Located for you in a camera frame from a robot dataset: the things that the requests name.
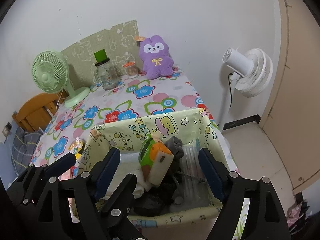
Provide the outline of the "black plastic bag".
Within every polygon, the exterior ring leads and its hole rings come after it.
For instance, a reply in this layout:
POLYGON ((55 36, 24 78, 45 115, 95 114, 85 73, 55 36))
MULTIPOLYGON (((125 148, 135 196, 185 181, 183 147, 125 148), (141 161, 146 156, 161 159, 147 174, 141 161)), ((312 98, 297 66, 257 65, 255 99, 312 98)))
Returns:
POLYGON ((135 199, 133 211, 136 215, 155 217, 167 211, 172 204, 172 196, 177 189, 173 178, 164 179, 159 187, 152 187, 135 199))

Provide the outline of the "white towel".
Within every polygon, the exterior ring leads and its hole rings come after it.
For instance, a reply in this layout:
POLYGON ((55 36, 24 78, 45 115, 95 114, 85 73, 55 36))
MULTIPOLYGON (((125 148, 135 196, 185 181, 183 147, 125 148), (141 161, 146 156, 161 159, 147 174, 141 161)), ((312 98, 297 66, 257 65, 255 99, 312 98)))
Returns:
POLYGON ((140 198, 144 192, 151 189, 151 185, 145 182, 142 167, 138 160, 139 153, 122 153, 120 155, 120 163, 113 176, 113 179, 105 194, 105 199, 111 197, 112 193, 116 190, 122 180, 127 174, 134 174, 137 177, 137 183, 133 192, 134 198, 140 198))

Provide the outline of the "green orange tissue pack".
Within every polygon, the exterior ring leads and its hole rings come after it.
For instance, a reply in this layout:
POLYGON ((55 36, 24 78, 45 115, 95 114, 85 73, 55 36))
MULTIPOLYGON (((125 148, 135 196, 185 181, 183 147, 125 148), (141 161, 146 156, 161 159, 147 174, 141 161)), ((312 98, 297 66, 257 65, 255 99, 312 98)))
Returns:
POLYGON ((174 155, 161 140, 148 135, 138 157, 145 182, 159 186, 173 159, 174 155))

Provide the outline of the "clear plastic pouch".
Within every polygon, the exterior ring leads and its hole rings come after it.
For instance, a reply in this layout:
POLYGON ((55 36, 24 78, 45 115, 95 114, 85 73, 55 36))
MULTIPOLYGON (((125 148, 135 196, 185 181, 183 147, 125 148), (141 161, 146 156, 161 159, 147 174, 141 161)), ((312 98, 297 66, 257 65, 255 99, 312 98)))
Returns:
POLYGON ((176 176, 178 183, 173 195, 170 212, 180 212, 210 204, 207 182, 199 165, 199 152, 192 144, 182 146, 184 156, 180 159, 180 169, 176 176))

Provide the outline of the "grey sock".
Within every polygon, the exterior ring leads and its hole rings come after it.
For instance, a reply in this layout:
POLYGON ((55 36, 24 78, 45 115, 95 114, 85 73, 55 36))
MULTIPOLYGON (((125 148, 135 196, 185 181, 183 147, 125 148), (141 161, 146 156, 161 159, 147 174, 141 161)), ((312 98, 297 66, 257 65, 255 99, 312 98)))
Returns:
POLYGON ((182 140, 178 137, 171 137, 164 144, 176 159, 181 159, 184 156, 182 140))

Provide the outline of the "grey plaid pillow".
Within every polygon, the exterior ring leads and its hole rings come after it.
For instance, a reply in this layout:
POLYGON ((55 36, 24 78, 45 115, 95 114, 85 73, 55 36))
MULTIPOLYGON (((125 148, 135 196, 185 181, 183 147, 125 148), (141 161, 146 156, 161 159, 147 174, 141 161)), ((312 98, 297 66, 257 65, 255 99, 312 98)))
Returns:
POLYGON ((43 130, 27 132, 18 127, 11 148, 11 159, 15 173, 19 176, 40 156, 42 145, 38 146, 43 130))

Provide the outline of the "colourful cartoon snack box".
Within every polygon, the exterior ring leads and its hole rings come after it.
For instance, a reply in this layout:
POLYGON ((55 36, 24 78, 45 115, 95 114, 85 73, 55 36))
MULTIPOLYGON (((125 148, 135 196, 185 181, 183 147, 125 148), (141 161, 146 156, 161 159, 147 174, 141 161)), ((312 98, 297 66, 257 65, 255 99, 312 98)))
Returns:
POLYGON ((76 139, 70 144, 68 147, 68 152, 77 155, 80 153, 81 149, 84 146, 84 141, 80 139, 79 137, 76 137, 76 139))

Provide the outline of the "floral tablecloth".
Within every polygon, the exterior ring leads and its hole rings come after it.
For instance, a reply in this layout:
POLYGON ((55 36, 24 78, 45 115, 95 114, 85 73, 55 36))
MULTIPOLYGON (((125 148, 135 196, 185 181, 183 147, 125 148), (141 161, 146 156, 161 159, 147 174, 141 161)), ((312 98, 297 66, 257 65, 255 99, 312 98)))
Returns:
MULTIPOLYGON (((44 130, 38 146, 40 156, 32 164, 52 164, 68 152, 70 144, 79 137, 86 145, 94 126, 138 117, 172 113, 193 108, 204 109, 214 121, 209 109, 183 72, 175 68, 171 76, 148 80, 144 75, 121 77, 119 85, 106 91, 93 85, 89 95, 72 108, 61 106, 44 130)), ((83 152, 76 155, 77 161, 83 152)), ((78 176, 76 164, 63 174, 63 179, 78 176)), ((172 162, 164 179, 173 178, 176 185, 182 179, 176 176, 180 159, 172 162)))

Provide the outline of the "wooden headboard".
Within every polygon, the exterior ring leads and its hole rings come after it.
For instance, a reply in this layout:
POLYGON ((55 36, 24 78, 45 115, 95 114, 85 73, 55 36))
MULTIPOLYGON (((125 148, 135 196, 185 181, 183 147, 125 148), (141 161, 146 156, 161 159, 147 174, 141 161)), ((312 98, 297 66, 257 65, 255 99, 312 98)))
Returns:
POLYGON ((45 130, 56 113, 59 103, 63 103, 68 93, 63 90, 62 97, 59 94, 41 93, 29 99, 17 113, 12 115, 19 127, 27 132, 35 132, 38 129, 45 130))

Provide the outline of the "beige door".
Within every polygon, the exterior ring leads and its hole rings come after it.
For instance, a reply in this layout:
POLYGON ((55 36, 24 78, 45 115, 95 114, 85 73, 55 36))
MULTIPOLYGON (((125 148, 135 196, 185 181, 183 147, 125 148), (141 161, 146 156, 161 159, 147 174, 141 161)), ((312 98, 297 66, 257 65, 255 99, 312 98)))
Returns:
POLYGON ((278 0, 280 54, 260 122, 295 194, 319 180, 319 25, 303 0, 278 0))

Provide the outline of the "green desk fan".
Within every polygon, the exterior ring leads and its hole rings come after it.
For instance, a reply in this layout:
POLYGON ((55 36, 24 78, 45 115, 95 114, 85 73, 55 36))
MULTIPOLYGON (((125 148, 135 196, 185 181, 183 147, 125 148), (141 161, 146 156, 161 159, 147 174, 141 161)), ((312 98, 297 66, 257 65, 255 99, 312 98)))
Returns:
POLYGON ((69 96, 65 107, 72 108, 89 95, 88 87, 74 89, 69 78, 69 66, 64 56, 55 50, 39 53, 33 61, 31 73, 35 85, 48 94, 65 90, 69 96))

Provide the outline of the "glass jar green lid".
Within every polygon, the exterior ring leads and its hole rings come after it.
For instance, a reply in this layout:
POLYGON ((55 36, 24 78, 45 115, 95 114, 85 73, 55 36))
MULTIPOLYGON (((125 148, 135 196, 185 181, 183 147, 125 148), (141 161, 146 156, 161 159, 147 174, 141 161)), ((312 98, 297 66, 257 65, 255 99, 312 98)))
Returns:
POLYGON ((95 77, 104 90, 112 90, 118 85, 118 76, 114 65, 104 49, 94 53, 96 63, 95 77))

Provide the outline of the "yellow-green fabric storage box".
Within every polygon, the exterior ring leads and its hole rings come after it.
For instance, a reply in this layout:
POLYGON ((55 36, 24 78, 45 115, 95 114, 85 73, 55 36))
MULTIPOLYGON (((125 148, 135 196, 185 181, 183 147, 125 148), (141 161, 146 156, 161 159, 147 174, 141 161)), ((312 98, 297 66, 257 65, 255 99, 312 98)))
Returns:
MULTIPOLYGON (((175 135, 184 144, 208 148, 213 157, 222 162, 228 170, 236 167, 228 144, 216 123, 209 120, 204 109, 193 108, 94 126, 89 133, 83 154, 77 161, 79 172, 90 171, 94 164, 104 159, 112 147, 118 148, 123 157, 137 152, 142 148, 148 134, 162 141, 167 141, 175 135)), ((210 188, 206 188, 206 196, 209 198, 209 204, 203 207, 188 207, 182 211, 153 217, 130 215, 129 220, 141 228, 156 228, 216 218, 222 204, 213 196, 210 188)))

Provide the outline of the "toothpick jar orange lid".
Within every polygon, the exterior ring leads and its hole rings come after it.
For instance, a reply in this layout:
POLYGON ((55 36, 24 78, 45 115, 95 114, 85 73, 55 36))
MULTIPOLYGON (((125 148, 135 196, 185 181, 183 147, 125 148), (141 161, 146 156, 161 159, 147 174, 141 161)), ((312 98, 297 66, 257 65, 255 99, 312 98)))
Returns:
POLYGON ((139 75, 139 69, 135 62, 128 61, 123 65, 123 68, 125 69, 127 76, 130 78, 134 78, 139 75))

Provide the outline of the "green patterned board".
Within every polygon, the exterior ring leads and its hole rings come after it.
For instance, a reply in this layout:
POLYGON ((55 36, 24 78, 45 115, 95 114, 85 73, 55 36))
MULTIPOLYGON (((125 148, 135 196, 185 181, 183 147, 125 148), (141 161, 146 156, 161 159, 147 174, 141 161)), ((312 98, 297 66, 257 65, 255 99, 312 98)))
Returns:
POLYGON ((142 69, 139 46, 135 40, 138 35, 137 21, 131 20, 110 29, 103 29, 61 51, 69 65, 69 78, 73 87, 78 89, 95 84, 94 53, 102 49, 110 58, 110 65, 115 67, 117 75, 126 74, 123 65, 128 61, 135 62, 136 66, 142 69))

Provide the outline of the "purple bunny plush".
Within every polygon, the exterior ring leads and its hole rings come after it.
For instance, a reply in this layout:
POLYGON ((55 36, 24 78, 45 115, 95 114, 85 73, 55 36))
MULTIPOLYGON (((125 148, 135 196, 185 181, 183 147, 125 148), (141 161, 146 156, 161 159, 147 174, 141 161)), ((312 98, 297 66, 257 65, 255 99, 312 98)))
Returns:
POLYGON ((173 74, 174 61, 169 54, 169 46, 159 35, 140 41, 139 57, 148 80, 173 74))

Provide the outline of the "white standing fan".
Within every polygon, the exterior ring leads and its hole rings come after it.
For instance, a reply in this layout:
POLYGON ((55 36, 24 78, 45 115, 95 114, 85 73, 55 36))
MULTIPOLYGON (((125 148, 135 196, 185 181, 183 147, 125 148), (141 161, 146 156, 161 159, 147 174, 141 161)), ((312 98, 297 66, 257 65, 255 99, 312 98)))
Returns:
POLYGON ((260 48, 253 48, 242 54, 228 48, 222 62, 231 70, 227 76, 227 94, 222 103, 222 115, 218 123, 220 131, 226 124, 232 106, 234 92, 237 90, 246 98, 259 95, 271 82, 273 63, 260 48))

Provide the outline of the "wall socket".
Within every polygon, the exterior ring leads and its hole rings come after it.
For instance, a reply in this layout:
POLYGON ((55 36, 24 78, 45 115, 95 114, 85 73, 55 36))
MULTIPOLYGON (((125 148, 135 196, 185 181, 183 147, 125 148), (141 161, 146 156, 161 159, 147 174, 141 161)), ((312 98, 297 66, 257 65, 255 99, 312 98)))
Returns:
POLYGON ((11 129, 12 129, 11 123, 7 122, 7 124, 4 126, 3 131, 2 131, 3 135, 5 137, 11 135, 11 129))

